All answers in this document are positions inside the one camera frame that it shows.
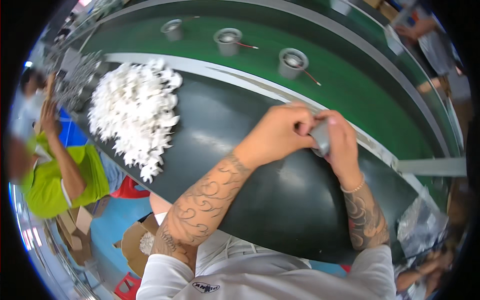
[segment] open cardboard box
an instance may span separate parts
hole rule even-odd
[[[72,246],[70,245],[70,241],[67,239],[67,236],[64,234],[65,231],[60,226],[59,219],[57,218],[57,228],[59,230],[60,237],[62,241],[65,243],[67,246],[67,250],[72,256],[73,260],[77,263],[77,265],[85,266],[85,262],[92,258],[92,252],[90,250],[90,232],[85,235],[81,232],[78,232],[77,234],[79,236],[75,236],[81,245],[81,248],[78,250],[74,250]]]
[[[78,265],[84,265],[90,252],[90,224],[102,215],[110,196],[85,207],[69,209],[57,216],[57,227],[65,245]]]
[[[140,240],[146,232],[156,235],[158,223],[153,213],[136,221],[124,233],[121,241],[113,244],[114,247],[121,247],[123,256],[127,259],[127,265],[140,278],[144,275],[145,266],[148,261],[148,255],[140,251]]]

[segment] hand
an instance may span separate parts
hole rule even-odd
[[[411,44],[415,44],[419,39],[417,32],[413,27],[399,25],[395,27],[395,30],[399,35],[406,37],[408,42]]]
[[[53,85],[55,83],[55,73],[51,73],[47,79],[47,88],[45,93],[47,94],[46,100],[51,100],[53,94]]]
[[[299,149],[315,146],[315,140],[308,135],[315,124],[312,113],[303,104],[273,106],[234,154],[247,168],[282,159]]]
[[[338,111],[323,110],[315,118],[328,121],[330,152],[325,160],[345,190],[357,188],[363,180],[358,163],[357,132]]]
[[[40,111],[41,129],[45,131],[45,135],[56,134],[56,108],[57,103],[51,100],[45,100]]]
[[[447,252],[436,258],[436,260],[438,263],[438,267],[440,269],[446,270],[452,264],[453,252],[451,250],[448,250]]]

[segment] pile of white foam pieces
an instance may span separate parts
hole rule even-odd
[[[115,154],[124,154],[129,167],[138,165],[144,182],[162,171],[161,155],[172,147],[170,130],[180,119],[173,91],[181,84],[163,60],[124,63],[105,74],[92,94],[90,132],[103,142],[114,139]]]

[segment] red wire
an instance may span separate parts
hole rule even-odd
[[[183,20],[183,22],[190,21],[191,19],[195,19],[195,18],[200,18],[200,17],[195,16],[195,17],[186,18],[186,19]]]
[[[249,48],[258,49],[258,47],[244,45],[244,44],[242,44],[242,43],[239,43],[239,42],[237,42],[237,44],[239,44],[240,46],[245,46],[245,47],[249,47]]]
[[[302,71],[304,71],[305,73],[307,73],[307,75],[310,76],[310,78],[311,78],[313,81],[315,81],[318,85],[322,85],[320,82],[316,81],[315,78],[313,78],[313,77],[310,75],[310,73],[308,73],[307,71],[305,71],[305,69],[303,69]]]

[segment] white t-shirt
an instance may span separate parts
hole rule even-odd
[[[390,248],[362,251],[340,278],[310,269],[299,258],[277,252],[252,253],[209,266],[202,276],[163,254],[148,258],[137,300],[160,299],[394,299]]]
[[[37,90],[35,95],[29,98],[24,97],[18,111],[18,118],[39,121],[42,104],[43,101],[45,101],[45,98],[46,96],[41,90]]]

